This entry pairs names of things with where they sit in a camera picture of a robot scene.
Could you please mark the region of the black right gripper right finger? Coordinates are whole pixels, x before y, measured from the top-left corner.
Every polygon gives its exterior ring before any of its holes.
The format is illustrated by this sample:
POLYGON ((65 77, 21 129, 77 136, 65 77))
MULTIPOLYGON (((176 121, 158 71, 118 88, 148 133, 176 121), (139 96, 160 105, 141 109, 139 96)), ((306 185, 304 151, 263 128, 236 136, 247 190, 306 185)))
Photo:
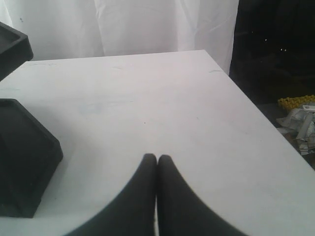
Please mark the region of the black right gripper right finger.
POLYGON ((157 188, 161 236, 229 235, 229 225, 197 197, 168 155, 159 158, 157 188))

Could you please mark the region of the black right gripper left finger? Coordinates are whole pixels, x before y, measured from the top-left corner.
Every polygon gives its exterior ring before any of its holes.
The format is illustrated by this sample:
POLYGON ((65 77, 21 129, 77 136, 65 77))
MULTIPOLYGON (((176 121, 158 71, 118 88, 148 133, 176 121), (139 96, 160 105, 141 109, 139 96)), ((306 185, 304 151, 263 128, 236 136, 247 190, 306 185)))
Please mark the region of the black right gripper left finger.
POLYGON ((122 191, 69 236, 154 236, 157 158, 147 153, 122 191))

